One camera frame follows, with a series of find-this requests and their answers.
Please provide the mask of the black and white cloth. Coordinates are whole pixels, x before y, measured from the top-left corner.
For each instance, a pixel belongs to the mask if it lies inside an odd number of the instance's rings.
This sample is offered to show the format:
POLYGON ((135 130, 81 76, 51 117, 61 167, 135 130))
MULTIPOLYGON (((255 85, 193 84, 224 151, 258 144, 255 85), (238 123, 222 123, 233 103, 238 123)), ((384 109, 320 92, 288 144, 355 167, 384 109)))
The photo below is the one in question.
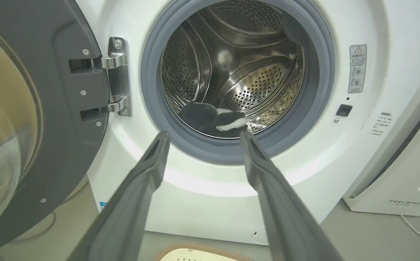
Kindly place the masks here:
POLYGON ((178 113, 180 119, 192 129, 215 138, 239 138, 247 128, 249 117, 241 111, 216 108, 208 103, 193 102, 178 113))

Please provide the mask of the white laundry basket brown rim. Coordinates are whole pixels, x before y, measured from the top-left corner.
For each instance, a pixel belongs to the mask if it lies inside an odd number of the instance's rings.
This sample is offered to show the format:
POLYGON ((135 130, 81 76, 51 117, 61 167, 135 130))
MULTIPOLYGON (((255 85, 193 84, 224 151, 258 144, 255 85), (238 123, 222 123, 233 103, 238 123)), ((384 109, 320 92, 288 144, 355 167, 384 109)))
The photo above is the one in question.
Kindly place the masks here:
POLYGON ((154 261, 255 261, 246 256, 219 248, 194 243, 172 244, 155 257, 154 261))

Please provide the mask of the white front-loading washing machine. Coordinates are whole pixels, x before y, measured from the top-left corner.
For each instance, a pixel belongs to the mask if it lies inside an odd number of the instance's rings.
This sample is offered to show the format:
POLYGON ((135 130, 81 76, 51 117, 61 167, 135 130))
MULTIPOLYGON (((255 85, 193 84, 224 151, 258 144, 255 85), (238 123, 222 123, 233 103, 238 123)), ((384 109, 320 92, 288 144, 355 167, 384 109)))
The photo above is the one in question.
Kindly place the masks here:
POLYGON ((165 176, 145 230, 255 243, 263 229, 239 138, 192 129, 193 102, 241 111, 322 222, 420 102, 420 0, 81 0, 103 55, 126 39, 132 117, 113 112, 89 168, 102 211, 159 132, 165 176), (367 45, 349 94, 349 47, 367 45), (352 105, 348 117, 336 115, 352 105))

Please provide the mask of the black door latch socket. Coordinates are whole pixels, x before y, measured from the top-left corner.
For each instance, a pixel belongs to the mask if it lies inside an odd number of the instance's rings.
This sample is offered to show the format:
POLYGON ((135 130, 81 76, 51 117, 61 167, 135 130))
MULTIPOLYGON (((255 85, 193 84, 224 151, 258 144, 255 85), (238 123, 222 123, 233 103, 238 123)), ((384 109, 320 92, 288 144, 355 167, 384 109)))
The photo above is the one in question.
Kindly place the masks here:
POLYGON ((348 117, 352 109, 353 109, 352 105, 341 104, 338 110, 336 111, 336 115, 340 117, 348 117))

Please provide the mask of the white air purifier appliance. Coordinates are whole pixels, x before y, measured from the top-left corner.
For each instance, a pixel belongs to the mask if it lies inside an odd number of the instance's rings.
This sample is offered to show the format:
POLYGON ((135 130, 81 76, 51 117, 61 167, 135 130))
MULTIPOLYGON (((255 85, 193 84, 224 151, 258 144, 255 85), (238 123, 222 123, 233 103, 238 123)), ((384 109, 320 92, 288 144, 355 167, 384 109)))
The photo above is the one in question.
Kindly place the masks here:
POLYGON ((420 216, 420 102, 343 200, 355 212, 420 216))

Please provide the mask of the chrome door hinge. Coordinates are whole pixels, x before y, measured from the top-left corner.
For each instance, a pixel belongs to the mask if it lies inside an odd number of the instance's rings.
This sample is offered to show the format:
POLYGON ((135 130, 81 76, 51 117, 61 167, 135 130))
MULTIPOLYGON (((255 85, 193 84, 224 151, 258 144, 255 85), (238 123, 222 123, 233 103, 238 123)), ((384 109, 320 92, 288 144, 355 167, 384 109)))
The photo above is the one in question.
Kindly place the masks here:
POLYGON ((108 53, 92 59, 92 66, 107 71, 110 99, 107 109, 119 116, 132 117, 128 45, 121 37, 110 37, 108 53))

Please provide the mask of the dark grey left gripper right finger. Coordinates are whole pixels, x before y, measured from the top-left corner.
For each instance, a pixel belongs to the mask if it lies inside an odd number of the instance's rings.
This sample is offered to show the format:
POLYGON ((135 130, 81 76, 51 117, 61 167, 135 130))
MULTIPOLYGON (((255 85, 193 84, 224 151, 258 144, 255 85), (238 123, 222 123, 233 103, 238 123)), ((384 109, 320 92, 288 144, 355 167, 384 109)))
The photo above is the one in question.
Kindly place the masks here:
POLYGON ((344 261, 255 136, 240 132, 246 176, 257 192, 273 261, 344 261))

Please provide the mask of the dark grey washing machine door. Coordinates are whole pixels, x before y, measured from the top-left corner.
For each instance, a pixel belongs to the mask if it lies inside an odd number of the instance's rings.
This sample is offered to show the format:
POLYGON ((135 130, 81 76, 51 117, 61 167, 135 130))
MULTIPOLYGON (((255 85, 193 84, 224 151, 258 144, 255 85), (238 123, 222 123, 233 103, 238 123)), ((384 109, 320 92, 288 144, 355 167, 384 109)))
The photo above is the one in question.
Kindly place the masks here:
POLYGON ((102 144, 110 90, 81 0, 0 0, 0 247, 69 197, 102 144))

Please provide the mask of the grey warning sticker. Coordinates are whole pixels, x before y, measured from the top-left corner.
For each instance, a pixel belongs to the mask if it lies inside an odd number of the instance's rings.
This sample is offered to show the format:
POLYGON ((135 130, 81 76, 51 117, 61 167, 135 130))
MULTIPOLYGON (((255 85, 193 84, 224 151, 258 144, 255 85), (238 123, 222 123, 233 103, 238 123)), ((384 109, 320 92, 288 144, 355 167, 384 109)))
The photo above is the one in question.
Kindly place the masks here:
POLYGON ((349 47, 349 94, 358 94, 363 91, 366 67, 367 45, 354 45, 349 47))

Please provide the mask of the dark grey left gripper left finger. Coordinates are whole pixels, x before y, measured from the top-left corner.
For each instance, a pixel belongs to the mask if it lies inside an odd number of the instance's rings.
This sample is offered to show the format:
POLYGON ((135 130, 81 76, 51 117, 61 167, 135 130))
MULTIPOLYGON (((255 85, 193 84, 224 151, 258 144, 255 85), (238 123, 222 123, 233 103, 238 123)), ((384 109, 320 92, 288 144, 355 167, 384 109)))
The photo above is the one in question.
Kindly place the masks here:
POLYGON ((154 192, 160 187, 170 134, 159 132, 67 261, 137 261, 154 192))

